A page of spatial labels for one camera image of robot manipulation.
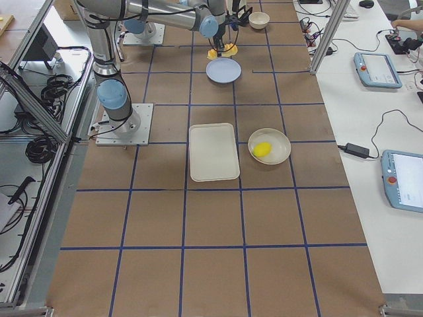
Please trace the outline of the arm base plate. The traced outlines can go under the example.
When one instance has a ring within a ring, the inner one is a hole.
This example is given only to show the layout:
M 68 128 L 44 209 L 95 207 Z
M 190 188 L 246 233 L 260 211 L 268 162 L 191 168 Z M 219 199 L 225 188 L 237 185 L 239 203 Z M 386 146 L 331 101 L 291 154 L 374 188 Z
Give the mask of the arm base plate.
M 163 43 L 164 33 L 165 33 L 165 25 L 164 24 L 157 24 L 153 23 L 156 27 L 156 34 L 148 39 L 148 40 L 140 40 L 136 38 L 133 34 L 129 33 L 128 31 L 124 35 L 123 45 L 124 46 L 156 46 L 161 45 Z
M 149 144 L 153 104 L 132 104 L 132 115 L 125 123 L 110 120 L 106 111 L 103 111 L 95 143 L 98 146 L 132 146 Z

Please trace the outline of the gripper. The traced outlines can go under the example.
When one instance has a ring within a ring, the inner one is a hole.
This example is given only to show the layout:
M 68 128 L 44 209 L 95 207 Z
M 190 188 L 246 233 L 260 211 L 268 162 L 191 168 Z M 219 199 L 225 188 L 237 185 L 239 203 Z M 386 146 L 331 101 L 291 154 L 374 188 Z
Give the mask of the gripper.
M 226 32 L 227 21 L 219 24 L 217 33 L 213 36 L 213 45 L 216 46 L 216 54 L 221 57 L 221 53 L 225 52 L 226 44 L 223 42 L 223 37 Z

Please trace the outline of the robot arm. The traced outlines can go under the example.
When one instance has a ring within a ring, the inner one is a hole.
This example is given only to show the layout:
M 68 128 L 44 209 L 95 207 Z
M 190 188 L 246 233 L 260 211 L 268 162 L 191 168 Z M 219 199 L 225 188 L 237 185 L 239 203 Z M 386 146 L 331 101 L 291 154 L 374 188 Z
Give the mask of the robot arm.
M 114 133 L 136 131 L 140 117 L 135 113 L 128 88 L 116 59 L 113 22 L 132 20 L 142 26 L 157 22 L 198 31 L 205 38 L 222 39 L 226 17 L 225 1 L 77 1 L 94 55 L 96 94 Z
M 153 23 L 151 24 L 136 18 L 125 20 L 124 26 L 129 33 L 140 40 L 148 40 L 156 34 L 156 27 Z

